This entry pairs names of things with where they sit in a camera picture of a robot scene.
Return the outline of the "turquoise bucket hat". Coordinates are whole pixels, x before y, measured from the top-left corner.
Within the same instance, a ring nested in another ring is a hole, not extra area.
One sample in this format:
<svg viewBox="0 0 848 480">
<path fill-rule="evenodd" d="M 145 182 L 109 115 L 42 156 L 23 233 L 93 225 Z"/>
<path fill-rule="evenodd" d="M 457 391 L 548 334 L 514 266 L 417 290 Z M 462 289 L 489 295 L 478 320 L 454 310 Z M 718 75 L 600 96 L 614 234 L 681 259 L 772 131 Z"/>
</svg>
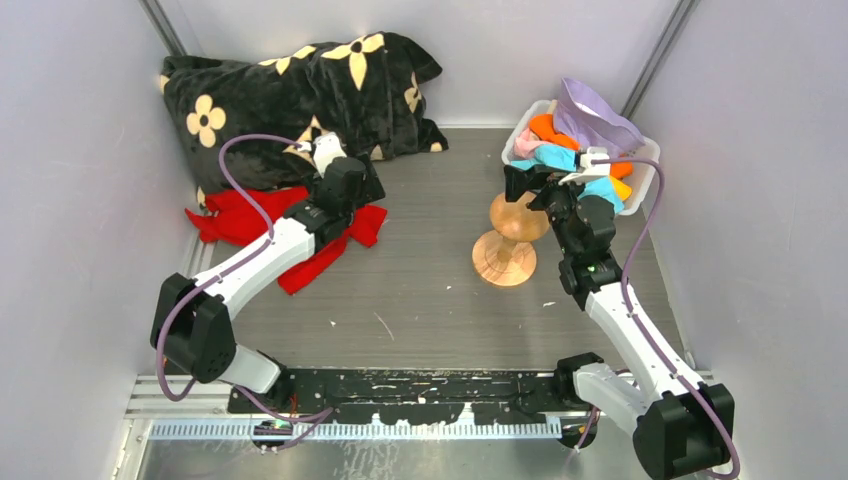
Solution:
<svg viewBox="0 0 848 480">
<path fill-rule="evenodd" d="M 565 176 L 568 173 L 572 173 L 577 170 L 577 156 L 580 152 L 585 151 L 573 151 L 557 145 L 543 145 L 535 150 L 534 157 L 530 160 L 513 161 L 509 165 L 514 165 L 524 170 L 529 169 L 534 165 L 544 165 L 558 170 L 563 170 Z M 611 175 L 609 174 L 606 178 L 585 183 L 585 190 L 578 196 L 578 199 L 583 200 L 584 198 L 589 197 L 603 199 L 612 206 L 613 214 L 618 215 L 623 211 L 624 203 L 622 203 L 615 194 L 609 180 L 610 176 Z"/>
</svg>

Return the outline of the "orange bucket hat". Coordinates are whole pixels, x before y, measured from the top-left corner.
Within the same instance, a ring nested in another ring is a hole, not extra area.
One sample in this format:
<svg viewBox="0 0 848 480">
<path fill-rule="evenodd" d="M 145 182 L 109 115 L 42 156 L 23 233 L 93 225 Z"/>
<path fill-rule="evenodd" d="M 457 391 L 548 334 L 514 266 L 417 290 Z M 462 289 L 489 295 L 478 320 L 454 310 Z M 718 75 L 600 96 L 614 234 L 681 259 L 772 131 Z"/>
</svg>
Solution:
<svg viewBox="0 0 848 480">
<path fill-rule="evenodd" d="M 541 114 L 533 117 L 528 122 L 528 127 L 542 141 L 547 141 L 573 151 L 580 149 L 580 144 L 577 140 L 555 129 L 552 114 Z M 610 167 L 610 175 L 621 180 L 631 175 L 633 170 L 633 164 L 630 162 L 617 163 Z"/>
</svg>

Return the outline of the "wooden hat stand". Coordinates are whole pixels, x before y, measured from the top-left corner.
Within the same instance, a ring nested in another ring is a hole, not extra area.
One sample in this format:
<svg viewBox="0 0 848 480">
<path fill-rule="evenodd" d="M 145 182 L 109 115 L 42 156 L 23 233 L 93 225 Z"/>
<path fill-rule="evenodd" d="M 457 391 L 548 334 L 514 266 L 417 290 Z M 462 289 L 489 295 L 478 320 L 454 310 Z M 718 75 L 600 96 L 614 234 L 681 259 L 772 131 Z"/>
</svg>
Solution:
<svg viewBox="0 0 848 480">
<path fill-rule="evenodd" d="M 546 214 L 529 209 L 535 198 L 535 193 L 525 192 L 516 202 L 508 202 L 501 193 L 492 201 L 489 219 L 493 229 L 481 235 L 472 249 L 474 269 L 486 282 L 515 287 L 535 272 L 533 243 L 549 229 Z"/>
</svg>

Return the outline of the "lavender bucket hat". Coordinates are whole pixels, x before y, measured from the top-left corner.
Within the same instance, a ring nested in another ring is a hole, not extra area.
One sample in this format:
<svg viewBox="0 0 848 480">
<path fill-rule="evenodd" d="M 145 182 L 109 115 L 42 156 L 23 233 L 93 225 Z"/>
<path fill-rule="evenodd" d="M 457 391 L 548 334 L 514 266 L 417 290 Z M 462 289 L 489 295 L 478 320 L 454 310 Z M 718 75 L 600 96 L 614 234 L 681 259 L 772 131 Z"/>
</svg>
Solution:
<svg viewBox="0 0 848 480">
<path fill-rule="evenodd" d="M 611 156 L 645 145 L 644 136 L 633 123 L 620 116 L 591 87 L 567 77 L 561 80 L 553 125 L 581 148 L 603 147 Z"/>
</svg>

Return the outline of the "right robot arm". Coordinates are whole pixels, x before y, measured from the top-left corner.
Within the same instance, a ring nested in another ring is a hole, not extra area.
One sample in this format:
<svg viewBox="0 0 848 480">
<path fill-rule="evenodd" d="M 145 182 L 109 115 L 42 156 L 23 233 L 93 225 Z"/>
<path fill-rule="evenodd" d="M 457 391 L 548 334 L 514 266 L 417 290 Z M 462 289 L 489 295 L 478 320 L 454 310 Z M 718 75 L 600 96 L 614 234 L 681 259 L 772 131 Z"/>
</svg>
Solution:
<svg viewBox="0 0 848 480">
<path fill-rule="evenodd" d="M 733 396 L 677 356 L 640 306 L 630 266 L 618 264 L 611 251 L 613 204 L 550 167 L 507 165 L 504 174 L 507 201 L 535 192 L 527 206 L 545 213 L 555 234 L 563 290 L 601 327 L 634 378 L 628 383 L 593 353 L 575 355 L 557 366 L 562 395 L 591 405 L 629 434 L 652 479 L 695 473 L 719 479 L 720 465 L 730 468 L 725 478 L 737 478 Z"/>
</svg>

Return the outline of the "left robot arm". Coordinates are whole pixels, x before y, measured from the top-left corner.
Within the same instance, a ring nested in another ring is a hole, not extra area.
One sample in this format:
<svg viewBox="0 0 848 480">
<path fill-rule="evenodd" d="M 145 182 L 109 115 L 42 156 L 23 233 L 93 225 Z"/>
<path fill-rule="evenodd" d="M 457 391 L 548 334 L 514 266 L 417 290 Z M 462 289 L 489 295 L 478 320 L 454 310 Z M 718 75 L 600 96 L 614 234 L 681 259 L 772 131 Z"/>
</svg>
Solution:
<svg viewBox="0 0 848 480">
<path fill-rule="evenodd" d="M 286 366 L 239 344 L 232 322 L 269 284 L 318 259 L 384 195 L 367 158 L 337 157 L 270 231 L 193 278 L 176 273 L 164 280 L 150 334 L 159 365 L 173 365 L 203 384 L 220 381 L 268 398 L 291 396 Z"/>
</svg>

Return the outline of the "pink bucket hat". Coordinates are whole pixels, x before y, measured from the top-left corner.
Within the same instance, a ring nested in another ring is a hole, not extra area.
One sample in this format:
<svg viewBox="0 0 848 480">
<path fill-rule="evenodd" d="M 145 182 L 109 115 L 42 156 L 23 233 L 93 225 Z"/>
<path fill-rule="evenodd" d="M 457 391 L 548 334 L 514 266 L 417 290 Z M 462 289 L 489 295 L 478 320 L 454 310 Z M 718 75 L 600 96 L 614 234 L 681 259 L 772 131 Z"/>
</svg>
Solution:
<svg viewBox="0 0 848 480">
<path fill-rule="evenodd" d="M 544 144 L 530 128 L 525 128 L 515 139 L 513 152 L 519 159 L 534 157 L 535 150 Z"/>
</svg>

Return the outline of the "yellow bucket hat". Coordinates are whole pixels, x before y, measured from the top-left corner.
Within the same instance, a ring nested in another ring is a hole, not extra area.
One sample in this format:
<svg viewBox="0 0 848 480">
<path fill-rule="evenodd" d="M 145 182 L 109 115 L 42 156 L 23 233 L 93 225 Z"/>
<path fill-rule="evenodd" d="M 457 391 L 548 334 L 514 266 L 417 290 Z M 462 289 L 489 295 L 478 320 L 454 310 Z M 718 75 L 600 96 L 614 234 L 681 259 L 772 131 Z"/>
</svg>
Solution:
<svg viewBox="0 0 848 480">
<path fill-rule="evenodd" d="M 609 180 L 612 184 L 615 194 L 620 199 L 620 201 L 622 203 L 626 202 L 632 195 L 633 189 L 618 178 L 610 176 Z"/>
</svg>

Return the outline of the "white plastic basket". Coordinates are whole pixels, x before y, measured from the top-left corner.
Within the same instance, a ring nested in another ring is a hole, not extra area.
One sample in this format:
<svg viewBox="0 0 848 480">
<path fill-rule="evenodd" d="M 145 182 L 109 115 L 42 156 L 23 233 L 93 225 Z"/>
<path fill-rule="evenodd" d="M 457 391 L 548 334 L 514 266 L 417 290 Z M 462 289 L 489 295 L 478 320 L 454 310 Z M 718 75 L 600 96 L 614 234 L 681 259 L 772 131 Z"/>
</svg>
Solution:
<svg viewBox="0 0 848 480">
<path fill-rule="evenodd" d="M 515 140 L 525 130 L 533 117 L 539 114 L 552 113 L 555 110 L 552 107 L 554 103 L 555 100 L 537 100 L 525 111 L 510 133 L 501 152 L 501 161 L 504 164 L 510 164 L 519 159 L 514 153 Z M 644 142 L 645 144 L 642 147 L 630 151 L 630 156 L 649 158 L 658 163 L 661 154 L 660 146 L 648 136 L 644 137 Z M 652 167 L 636 164 L 633 173 L 623 179 L 623 182 L 632 188 L 631 196 L 624 201 L 624 209 L 621 212 L 623 216 L 633 215 L 641 208 L 641 203 L 646 198 L 654 178 L 655 170 Z"/>
</svg>

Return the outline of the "black floral plush pillow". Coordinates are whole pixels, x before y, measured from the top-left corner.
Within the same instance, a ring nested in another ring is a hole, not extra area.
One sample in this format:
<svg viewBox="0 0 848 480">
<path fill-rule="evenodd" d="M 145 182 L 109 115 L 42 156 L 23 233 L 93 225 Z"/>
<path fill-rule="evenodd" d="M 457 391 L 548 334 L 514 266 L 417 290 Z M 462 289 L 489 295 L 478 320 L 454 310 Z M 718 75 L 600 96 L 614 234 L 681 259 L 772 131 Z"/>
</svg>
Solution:
<svg viewBox="0 0 848 480">
<path fill-rule="evenodd" d="M 196 185 L 216 194 L 299 185 L 315 169 L 304 144 L 328 133 L 372 160 L 446 150 L 421 91 L 441 71 L 412 39 L 376 32 L 256 63 L 168 56 L 159 82 Z"/>
</svg>

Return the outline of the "red cloth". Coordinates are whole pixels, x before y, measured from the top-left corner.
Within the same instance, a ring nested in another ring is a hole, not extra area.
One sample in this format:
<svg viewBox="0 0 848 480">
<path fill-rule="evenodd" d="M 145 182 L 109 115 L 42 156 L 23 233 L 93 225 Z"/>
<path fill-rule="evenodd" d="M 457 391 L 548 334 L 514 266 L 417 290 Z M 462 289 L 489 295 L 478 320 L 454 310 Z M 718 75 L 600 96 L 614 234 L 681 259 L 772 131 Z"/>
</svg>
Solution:
<svg viewBox="0 0 848 480">
<path fill-rule="evenodd" d="M 304 187 L 291 187 L 273 192 L 251 190 L 253 198 L 273 221 L 281 218 L 286 209 L 307 198 Z M 186 210 L 189 221 L 197 228 L 204 243 L 223 241 L 237 246 L 247 246 L 267 231 L 266 222 L 237 191 L 229 190 L 203 197 L 207 215 Z M 366 248 L 378 242 L 378 234 L 388 211 L 375 205 L 359 209 L 342 236 L 329 243 L 312 258 L 304 261 L 277 278 L 280 288 L 293 295 L 309 285 L 315 278 L 340 258 L 350 240 Z"/>
</svg>

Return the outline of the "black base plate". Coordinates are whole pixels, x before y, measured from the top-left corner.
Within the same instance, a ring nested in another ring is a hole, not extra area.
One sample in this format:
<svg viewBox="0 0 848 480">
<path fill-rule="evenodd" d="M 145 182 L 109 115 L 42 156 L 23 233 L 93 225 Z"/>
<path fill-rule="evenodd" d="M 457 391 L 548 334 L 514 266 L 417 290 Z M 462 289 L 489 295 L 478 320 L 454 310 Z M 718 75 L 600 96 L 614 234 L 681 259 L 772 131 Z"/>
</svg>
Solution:
<svg viewBox="0 0 848 480">
<path fill-rule="evenodd" d="M 449 425 L 468 409 L 475 425 L 537 424 L 593 410 L 567 394 L 565 376 L 537 370 L 291 369 L 279 413 L 332 410 L 329 420 L 365 425 Z"/>
</svg>

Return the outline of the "aluminium rail frame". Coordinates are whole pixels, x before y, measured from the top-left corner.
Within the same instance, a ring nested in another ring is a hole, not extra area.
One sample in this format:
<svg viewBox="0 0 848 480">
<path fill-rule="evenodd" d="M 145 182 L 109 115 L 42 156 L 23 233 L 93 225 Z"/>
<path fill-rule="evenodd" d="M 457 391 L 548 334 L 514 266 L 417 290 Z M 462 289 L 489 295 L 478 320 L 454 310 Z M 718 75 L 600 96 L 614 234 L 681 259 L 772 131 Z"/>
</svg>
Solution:
<svg viewBox="0 0 848 480">
<path fill-rule="evenodd" d="M 715 441 L 718 432 L 672 376 L 657 387 L 600 364 L 578 370 L 295 370 L 280 408 L 224 383 L 168 400 L 140 377 L 126 414 L 155 440 L 246 440 L 262 451 L 295 441 L 587 440 L 579 423 L 606 414 L 639 440 Z"/>
</svg>

